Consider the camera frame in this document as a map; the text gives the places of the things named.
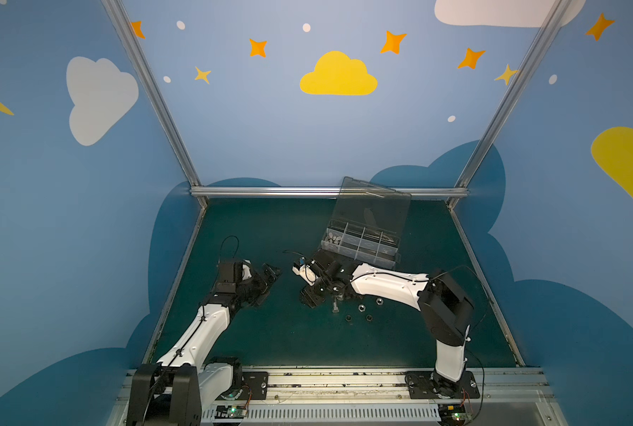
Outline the silver wing nut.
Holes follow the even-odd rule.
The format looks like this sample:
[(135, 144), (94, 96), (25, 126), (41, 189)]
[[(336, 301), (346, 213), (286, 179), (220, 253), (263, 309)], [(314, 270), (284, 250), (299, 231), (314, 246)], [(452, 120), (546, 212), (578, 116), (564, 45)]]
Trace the silver wing nut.
[(329, 233), (329, 234), (326, 236), (326, 241), (327, 241), (328, 243), (332, 243), (332, 244), (335, 244), (335, 245), (340, 245), (340, 244), (341, 244), (341, 242), (342, 242), (342, 236), (341, 236), (341, 235), (336, 235), (336, 234), (331, 234), (331, 233)]

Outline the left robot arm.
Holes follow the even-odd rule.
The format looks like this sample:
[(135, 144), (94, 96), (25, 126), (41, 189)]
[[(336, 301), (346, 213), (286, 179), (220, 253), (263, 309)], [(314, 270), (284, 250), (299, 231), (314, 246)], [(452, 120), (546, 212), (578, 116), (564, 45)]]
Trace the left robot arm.
[(261, 305), (280, 275), (269, 264), (257, 270), (247, 260), (220, 262), (215, 283), (187, 330), (156, 362), (135, 372), (126, 424), (199, 425), (218, 397), (241, 391), (238, 359), (206, 359), (238, 311)]

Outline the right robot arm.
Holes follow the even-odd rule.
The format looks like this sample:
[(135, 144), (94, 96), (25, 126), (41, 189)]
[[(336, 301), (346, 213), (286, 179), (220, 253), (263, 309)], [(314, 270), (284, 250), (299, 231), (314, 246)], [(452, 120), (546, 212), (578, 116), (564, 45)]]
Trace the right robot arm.
[(465, 357), (474, 304), (448, 272), (402, 273), (318, 250), (294, 263), (293, 273), (306, 282), (300, 300), (310, 308), (329, 296), (343, 301), (375, 296), (412, 307), (436, 342), (435, 369), (413, 384), (441, 399), (480, 396)]

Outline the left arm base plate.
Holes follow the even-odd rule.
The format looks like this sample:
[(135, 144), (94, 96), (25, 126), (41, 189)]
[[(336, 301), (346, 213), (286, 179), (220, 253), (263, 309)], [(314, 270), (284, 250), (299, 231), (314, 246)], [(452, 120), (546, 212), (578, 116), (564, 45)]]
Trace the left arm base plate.
[(232, 384), (232, 387), (224, 392), (221, 397), (225, 400), (265, 400), (269, 390), (269, 373), (244, 372), (239, 381)]

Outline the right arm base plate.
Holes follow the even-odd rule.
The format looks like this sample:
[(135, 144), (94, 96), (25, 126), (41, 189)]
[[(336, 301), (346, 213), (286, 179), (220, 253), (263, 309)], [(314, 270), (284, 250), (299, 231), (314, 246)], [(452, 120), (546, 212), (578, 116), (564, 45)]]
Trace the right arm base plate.
[(474, 375), (465, 371), (457, 382), (435, 371), (409, 371), (404, 376), (411, 399), (479, 399), (481, 393)]

